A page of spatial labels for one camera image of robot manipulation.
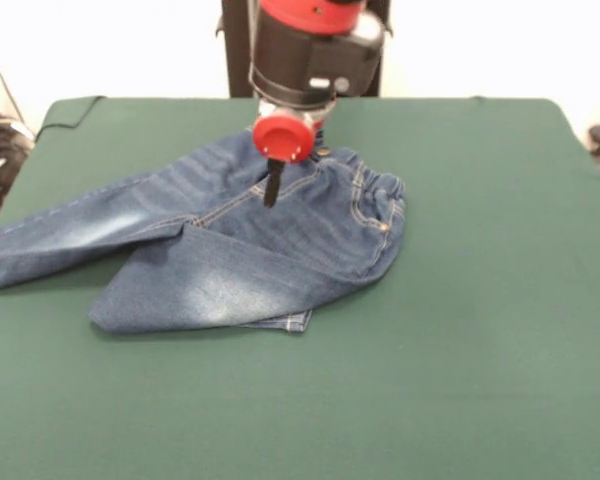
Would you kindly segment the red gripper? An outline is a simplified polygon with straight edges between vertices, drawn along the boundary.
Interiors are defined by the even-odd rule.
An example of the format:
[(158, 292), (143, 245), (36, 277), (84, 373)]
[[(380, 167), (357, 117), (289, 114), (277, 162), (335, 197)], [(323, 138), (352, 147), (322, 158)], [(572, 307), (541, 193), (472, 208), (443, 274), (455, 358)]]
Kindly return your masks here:
[(276, 204), (285, 163), (297, 164), (310, 156), (323, 124), (323, 120), (286, 109), (275, 109), (255, 120), (253, 143), (268, 159), (263, 196), (265, 207)]

